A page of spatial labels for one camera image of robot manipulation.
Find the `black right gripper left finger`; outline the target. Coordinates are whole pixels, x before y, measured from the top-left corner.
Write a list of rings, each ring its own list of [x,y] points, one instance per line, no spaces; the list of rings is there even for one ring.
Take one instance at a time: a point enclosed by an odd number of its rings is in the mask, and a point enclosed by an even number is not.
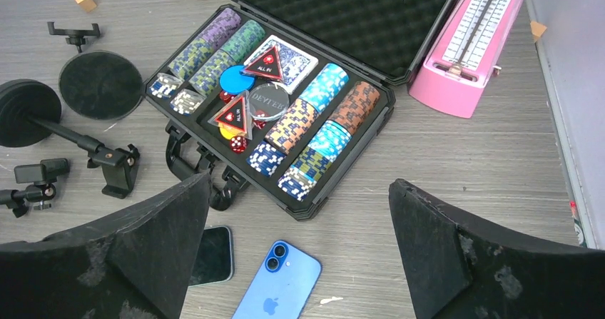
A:
[[[3,318],[178,318],[211,180],[159,194],[37,242],[1,245]]]

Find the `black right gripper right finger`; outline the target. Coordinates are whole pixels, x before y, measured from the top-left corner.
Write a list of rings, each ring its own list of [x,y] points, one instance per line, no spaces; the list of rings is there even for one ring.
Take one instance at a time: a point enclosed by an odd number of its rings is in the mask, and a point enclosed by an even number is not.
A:
[[[390,213],[418,318],[602,318],[604,252],[506,228],[397,179]]]

